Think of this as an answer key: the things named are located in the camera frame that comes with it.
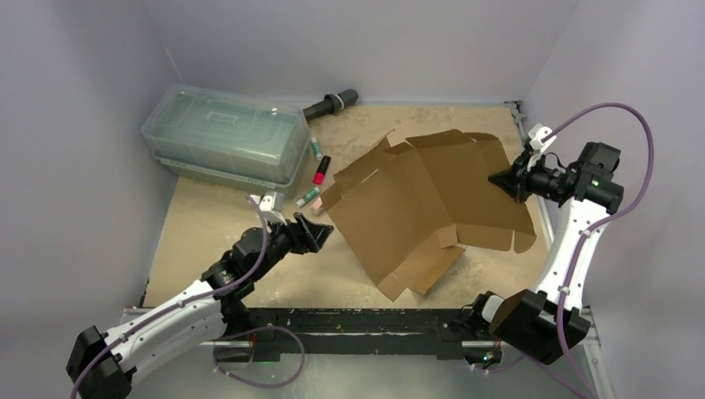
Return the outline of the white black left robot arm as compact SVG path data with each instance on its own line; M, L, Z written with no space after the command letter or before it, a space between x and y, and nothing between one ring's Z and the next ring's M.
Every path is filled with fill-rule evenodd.
M70 396L125 398L139 377L192 346L278 330L274 323L255 327L243 298L287 254L317 253L333 231L300 213L281 223L263 220L182 293L105 332L85 329L67 363Z

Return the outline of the brown cardboard box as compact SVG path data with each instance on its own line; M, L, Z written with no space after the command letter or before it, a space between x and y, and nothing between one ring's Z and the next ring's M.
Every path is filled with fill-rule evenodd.
M466 247L533 246L529 210L489 180L509 166L488 133L382 139L335 174L321 200L377 289L395 300L426 293Z

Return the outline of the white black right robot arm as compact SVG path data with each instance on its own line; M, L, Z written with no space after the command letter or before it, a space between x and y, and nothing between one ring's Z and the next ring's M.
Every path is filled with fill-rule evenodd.
M531 195L560 207L560 225L545 268L533 288L506 299L489 297L469 312L466 326L478 338L491 334L550 365L588 334L582 317L584 282L601 235L621 205L624 189L612 181L620 151L589 142L566 170L549 169L526 148L508 170L488 180L518 203Z

